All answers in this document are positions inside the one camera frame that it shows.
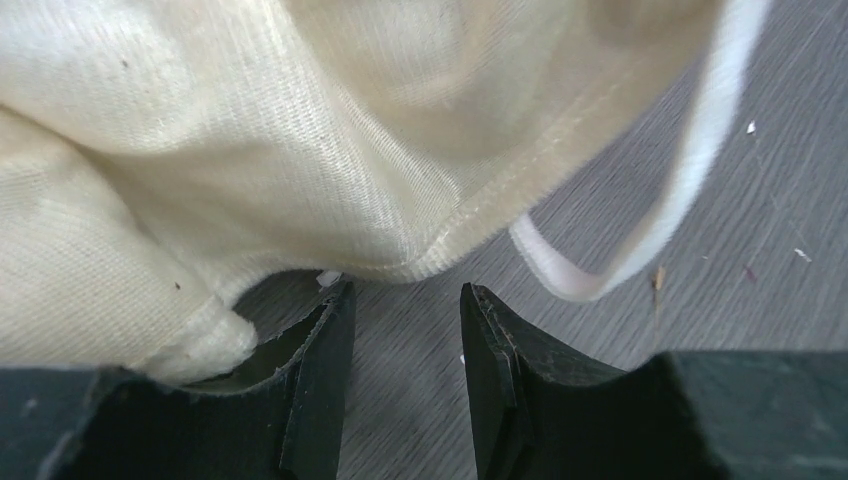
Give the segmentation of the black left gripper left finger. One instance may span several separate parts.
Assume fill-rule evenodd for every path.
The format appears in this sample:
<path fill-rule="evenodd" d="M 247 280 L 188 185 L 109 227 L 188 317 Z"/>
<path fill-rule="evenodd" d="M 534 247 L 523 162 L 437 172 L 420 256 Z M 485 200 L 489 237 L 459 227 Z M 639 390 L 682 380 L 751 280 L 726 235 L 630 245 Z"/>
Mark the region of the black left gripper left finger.
<path fill-rule="evenodd" d="M 355 308 L 353 285 L 338 284 L 232 373 L 191 386 L 200 437 L 186 478 L 336 477 Z"/>

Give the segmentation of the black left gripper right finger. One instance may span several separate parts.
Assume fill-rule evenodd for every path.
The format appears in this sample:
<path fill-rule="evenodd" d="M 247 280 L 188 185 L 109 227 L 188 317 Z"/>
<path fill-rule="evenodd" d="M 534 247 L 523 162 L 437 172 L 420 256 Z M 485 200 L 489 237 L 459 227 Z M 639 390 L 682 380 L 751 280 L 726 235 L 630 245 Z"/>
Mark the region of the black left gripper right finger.
<path fill-rule="evenodd" d="M 463 285 L 460 317 L 480 479 L 574 479 L 587 438 L 585 392 L 623 375 Z"/>

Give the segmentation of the large bear print cushion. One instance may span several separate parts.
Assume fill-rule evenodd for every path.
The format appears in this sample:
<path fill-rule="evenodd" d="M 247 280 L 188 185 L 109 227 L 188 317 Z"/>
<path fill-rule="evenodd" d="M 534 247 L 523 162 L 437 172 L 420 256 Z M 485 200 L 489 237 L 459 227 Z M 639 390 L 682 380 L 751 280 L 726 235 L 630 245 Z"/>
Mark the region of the large bear print cushion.
<path fill-rule="evenodd" d="M 741 1 L 5 1 L 1 362 L 173 383 L 267 275 L 439 273 L 611 142 Z"/>

